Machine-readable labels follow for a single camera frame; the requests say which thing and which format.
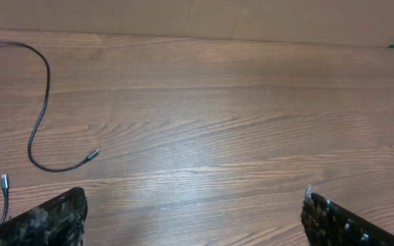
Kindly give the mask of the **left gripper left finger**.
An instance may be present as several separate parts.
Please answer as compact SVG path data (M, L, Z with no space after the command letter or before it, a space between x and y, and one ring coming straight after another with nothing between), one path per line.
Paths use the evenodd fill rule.
M75 187L0 225L0 246L83 245L85 191Z

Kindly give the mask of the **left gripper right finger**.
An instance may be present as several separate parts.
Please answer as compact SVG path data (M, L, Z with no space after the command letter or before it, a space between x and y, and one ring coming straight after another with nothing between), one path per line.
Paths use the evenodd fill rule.
M394 235L335 204L309 185L304 193L301 222L310 245L394 246Z

